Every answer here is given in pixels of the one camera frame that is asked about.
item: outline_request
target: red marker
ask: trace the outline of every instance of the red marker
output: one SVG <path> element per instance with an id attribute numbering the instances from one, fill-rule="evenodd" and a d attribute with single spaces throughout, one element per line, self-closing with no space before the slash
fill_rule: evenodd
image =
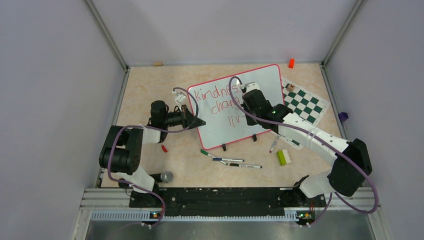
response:
<path id="1" fill-rule="evenodd" d="M 163 150 L 165 153 L 167 153 L 167 152 L 168 152 L 168 149 L 167 149 L 164 145 L 162 145 L 162 150 Z"/>

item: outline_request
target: purple object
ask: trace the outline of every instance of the purple object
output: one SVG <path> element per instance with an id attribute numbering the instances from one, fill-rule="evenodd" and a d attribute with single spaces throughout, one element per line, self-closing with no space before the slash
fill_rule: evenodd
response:
<path id="1" fill-rule="evenodd" d="M 344 121 L 349 119 L 349 116 L 346 112 L 342 111 L 341 113 L 338 114 L 338 119 L 340 119 L 340 122 L 343 123 Z"/>

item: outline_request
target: marker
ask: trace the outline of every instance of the marker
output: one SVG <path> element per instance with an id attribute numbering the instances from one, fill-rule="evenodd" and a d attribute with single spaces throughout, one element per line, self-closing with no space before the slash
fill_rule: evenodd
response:
<path id="1" fill-rule="evenodd" d="M 205 151 L 205 150 L 203 150 L 203 149 L 200 149 L 200 152 L 201 152 L 202 154 L 206 155 L 206 156 L 209 156 L 209 157 L 215 158 L 215 156 L 214 156 L 214 155 L 209 154 L 209 152 L 207 152 L 207 151 Z"/>
<path id="2" fill-rule="evenodd" d="M 226 162 L 244 162 L 244 159 L 229 159 L 229 158 L 220 158 L 220 157 L 214 157 L 212 158 L 213 161 L 226 161 Z"/>
<path id="3" fill-rule="evenodd" d="M 274 143 L 272 143 L 271 149 L 269 150 L 269 153 L 272 153 L 273 152 L 274 148 L 277 145 L 278 139 L 280 139 L 280 135 L 279 134 L 277 134 L 277 137 L 275 138 Z"/>
<path id="4" fill-rule="evenodd" d="M 245 165 L 245 164 L 238 164 L 238 163 L 230 163 L 231 167 L 243 167 L 243 168 L 254 168 L 254 169 L 261 169 L 262 166 L 258 165 Z"/>

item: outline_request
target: wooden block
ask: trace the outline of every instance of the wooden block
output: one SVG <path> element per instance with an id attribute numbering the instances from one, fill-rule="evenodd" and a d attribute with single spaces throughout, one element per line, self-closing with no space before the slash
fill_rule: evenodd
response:
<path id="1" fill-rule="evenodd" d="M 290 84 L 290 85 L 288 85 L 288 86 L 287 86 L 287 90 L 288 90 L 289 92 L 293 92 L 293 91 L 295 90 L 295 88 L 296 88 L 296 86 L 295 86 L 295 85 L 293 85 L 293 84 Z"/>
<path id="2" fill-rule="evenodd" d="M 153 67 L 162 67 L 164 64 L 161 61 L 155 61 Z"/>

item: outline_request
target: wooden tabletop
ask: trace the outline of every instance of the wooden tabletop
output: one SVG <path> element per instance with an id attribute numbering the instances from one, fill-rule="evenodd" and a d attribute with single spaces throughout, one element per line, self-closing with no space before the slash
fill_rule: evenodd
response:
<path id="1" fill-rule="evenodd" d="M 243 65 L 184 65 L 131 67 L 117 125 L 147 124 L 150 105 L 163 100 L 174 109 L 173 87 L 187 89 L 194 84 L 207 82 L 220 77 L 262 67 L 265 64 Z M 279 64 L 281 76 L 296 85 L 330 102 L 323 76 L 318 63 L 296 64 L 293 69 Z M 339 137 L 340 132 L 332 108 L 329 108 L 318 127 Z M 178 130 L 181 126 L 171 127 Z M 148 174 L 171 171 L 174 179 L 164 183 L 166 187 L 289 187 L 305 175 L 314 175 L 330 169 L 324 160 L 309 149 L 296 150 L 280 140 L 274 152 L 269 153 L 275 135 L 270 132 L 257 136 L 257 141 L 244 139 L 222 148 L 208 150 L 222 158 L 245 159 L 245 164 L 261 165 L 261 169 L 225 166 L 212 161 L 200 153 L 201 144 L 195 129 L 181 133 L 170 133 L 163 144 L 168 152 L 163 152 L 161 144 L 142 146 L 142 166 Z M 291 163 L 280 166 L 276 152 L 287 149 Z M 105 175 L 102 187 L 117 187 Z"/>

